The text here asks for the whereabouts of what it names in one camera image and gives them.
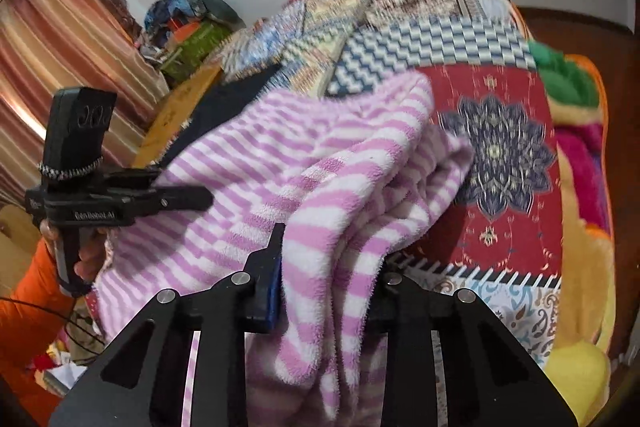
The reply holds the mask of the orange sleeve forearm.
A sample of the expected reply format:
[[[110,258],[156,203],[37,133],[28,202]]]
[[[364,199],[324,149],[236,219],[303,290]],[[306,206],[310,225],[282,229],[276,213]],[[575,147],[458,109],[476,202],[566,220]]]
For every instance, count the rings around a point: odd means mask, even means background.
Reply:
[[[1,303],[1,377],[40,426],[47,425],[60,399],[36,383],[30,366],[47,353],[73,304],[58,288],[54,259],[40,241],[21,282]]]

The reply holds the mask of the person's left hand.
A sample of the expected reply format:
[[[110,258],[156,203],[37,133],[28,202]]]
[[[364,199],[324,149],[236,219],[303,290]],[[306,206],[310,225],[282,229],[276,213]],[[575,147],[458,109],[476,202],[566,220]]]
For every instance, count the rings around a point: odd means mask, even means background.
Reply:
[[[60,232],[47,219],[40,222],[39,230],[50,257],[54,259],[56,246],[60,243]],[[86,283],[92,283],[103,268],[109,231],[107,228],[92,229],[79,249],[79,260],[74,265],[74,271]]]

